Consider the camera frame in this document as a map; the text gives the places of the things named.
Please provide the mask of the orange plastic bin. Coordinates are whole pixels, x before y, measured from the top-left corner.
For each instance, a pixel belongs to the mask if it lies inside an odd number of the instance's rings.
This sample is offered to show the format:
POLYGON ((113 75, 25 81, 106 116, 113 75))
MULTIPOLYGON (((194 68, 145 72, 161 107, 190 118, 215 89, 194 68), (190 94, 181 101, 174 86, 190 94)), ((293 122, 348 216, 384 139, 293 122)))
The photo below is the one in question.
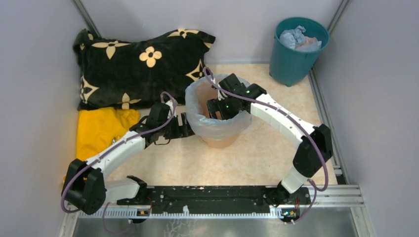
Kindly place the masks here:
POLYGON ((209 117, 206 102, 214 99, 216 91, 211 88, 208 82, 200 83, 195 89, 198 100, 198 111, 196 112, 197 122, 195 123, 196 134, 203 141, 213 148, 226 148, 232 145, 240 133, 251 124, 251 116, 245 112, 240 112, 231 119, 219 120, 209 117))

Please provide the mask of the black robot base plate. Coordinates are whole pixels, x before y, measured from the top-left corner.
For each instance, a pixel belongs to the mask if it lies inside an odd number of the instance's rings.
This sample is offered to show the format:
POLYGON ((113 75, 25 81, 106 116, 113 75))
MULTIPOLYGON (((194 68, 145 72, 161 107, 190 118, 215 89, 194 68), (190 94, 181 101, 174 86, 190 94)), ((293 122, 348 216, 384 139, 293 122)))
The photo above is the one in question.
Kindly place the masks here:
POLYGON ((153 214, 179 214, 185 206, 191 214, 259 214, 310 202, 308 188, 289 194, 280 186, 155 186, 140 188, 135 197, 117 204, 150 205, 153 214))

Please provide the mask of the light blue trash bag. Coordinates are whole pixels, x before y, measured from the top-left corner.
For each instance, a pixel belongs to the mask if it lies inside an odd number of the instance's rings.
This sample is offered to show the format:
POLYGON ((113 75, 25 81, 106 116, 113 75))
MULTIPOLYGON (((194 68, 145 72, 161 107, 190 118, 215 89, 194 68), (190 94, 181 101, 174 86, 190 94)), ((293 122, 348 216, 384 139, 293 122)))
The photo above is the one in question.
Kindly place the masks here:
POLYGON ((185 90, 185 112, 193 132, 203 139, 222 141, 238 136, 252 123, 252 115, 241 111, 226 120, 211 119, 206 102, 217 99, 217 90, 203 76, 191 83, 185 90))

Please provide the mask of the teal plastic bin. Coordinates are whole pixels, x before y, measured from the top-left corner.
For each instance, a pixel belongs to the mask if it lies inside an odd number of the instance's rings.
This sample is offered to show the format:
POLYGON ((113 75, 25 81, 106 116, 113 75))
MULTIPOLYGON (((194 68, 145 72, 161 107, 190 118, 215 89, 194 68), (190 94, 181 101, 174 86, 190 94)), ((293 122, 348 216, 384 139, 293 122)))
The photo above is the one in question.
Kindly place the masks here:
POLYGON ((330 34, 322 24, 315 20, 291 17, 278 23, 274 39, 269 61, 269 75, 277 82, 291 87, 303 80, 310 72, 316 60, 328 46, 330 34), (300 52, 284 46, 279 41, 280 34, 284 30, 295 29, 297 26, 303 26, 306 29, 305 36, 316 37, 322 41, 322 48, 314 52, 300 52))

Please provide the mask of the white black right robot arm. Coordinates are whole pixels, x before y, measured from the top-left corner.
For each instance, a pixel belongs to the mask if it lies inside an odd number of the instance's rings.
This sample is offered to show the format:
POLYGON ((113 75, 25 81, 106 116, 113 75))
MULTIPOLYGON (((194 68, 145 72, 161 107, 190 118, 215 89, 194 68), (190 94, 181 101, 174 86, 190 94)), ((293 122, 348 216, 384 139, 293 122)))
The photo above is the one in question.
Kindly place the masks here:
POLYGON ((212 88, 217 90, 216 99, 207 101, 210 117, 220 115, 230 119, 240 112, 258 117, 286 136, 297 148, 290 172, 278 184, 276 196, 283 203, 292 203, 298 190, 323 169, 327 188, 329 175, 326 163, 333 156, 331 130, 325 125, 315 126, 295 116, 276 102, 258 84, 249 86, 240 82, 235 74, 230 74, 216 82, 212 74, 205 75, 212 88))

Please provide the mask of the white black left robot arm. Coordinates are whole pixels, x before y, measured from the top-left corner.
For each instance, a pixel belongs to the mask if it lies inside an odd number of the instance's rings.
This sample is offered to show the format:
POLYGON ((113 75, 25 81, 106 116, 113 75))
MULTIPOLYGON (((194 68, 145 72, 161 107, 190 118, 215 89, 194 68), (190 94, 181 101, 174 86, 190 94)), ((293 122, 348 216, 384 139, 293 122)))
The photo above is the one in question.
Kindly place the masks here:
POLYGON ((61 208, 70 213, 65 203, 85 214, 96 213, 109 202, 143 204, 148 198, 147 184, 137 177, 108 182, 106 179, 135 154, 160 138, 173 140, 193 136, 186 114, 177 115, 169 104, 156 103, 149 115, 132 126, 116 143, 85 161, 73 160, 68 167, 61 193, 61 208))

